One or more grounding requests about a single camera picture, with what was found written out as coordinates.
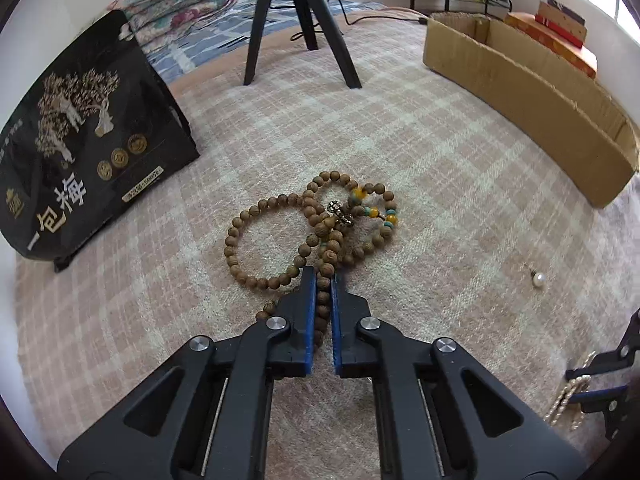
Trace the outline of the single pearl earring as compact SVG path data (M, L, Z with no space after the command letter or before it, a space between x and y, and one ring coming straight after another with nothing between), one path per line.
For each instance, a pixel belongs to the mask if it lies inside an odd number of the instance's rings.
M543 289L544 286L546 286L547 277L546 277L546 274L544 274L544 272L540 272L536 269L532 269L530 270L529 274L530 274L530 279L532 280L532 285L536 289Z

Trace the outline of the pink plaid blanket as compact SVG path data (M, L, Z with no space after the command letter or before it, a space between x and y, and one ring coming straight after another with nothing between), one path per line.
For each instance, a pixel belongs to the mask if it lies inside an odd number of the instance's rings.
M296 48L271 51L251 87L237 54L174 85L200 157L67 271L18 268L27 390L60 457L192 337L271 318L305 268L311 372L273 383L262 479L384 479L372 382L334 368L335 275L405 336L457 341L553 429L541 410L564 346L631 308L634 177L593 207L518 126L424 64L426 33L352 28L360 90Z

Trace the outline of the brown cardboard tray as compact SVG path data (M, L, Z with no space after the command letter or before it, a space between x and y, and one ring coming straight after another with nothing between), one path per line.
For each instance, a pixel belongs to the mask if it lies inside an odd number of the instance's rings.
M424 64L525 132L596 208L639 170L639 128L597 81L525 32L480 14L427 19Z

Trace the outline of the orange cloth covered table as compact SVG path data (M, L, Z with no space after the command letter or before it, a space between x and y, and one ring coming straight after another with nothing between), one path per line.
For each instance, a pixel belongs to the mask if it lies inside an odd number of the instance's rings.
M596 78L598 61L596 55L585 47L587 38L585 26L573 24L571 18L567 23L558 24L539 13L511 12L506 14L503 21L525 32L530 38L564 58L591 79Z

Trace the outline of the black snack bag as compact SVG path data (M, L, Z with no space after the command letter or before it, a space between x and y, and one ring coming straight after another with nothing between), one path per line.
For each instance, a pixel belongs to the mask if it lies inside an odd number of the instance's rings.
M22 257L62 270L197 158L186 116L125 13L108 12L47 67L1 131L1 234Z

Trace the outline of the books on table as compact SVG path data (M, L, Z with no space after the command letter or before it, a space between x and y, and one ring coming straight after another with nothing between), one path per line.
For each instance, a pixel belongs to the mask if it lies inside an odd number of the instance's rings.
M573 46L584 46L588 34L585 19L562 3L556 0L541 1L535 18Z

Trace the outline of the folded floral quilt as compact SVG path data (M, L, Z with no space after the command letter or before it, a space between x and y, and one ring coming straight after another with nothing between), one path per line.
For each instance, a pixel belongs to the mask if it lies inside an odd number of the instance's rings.
M146 54L186 36L191 29L221 18L239 0L114 0L106 8L122 11L128 34Z

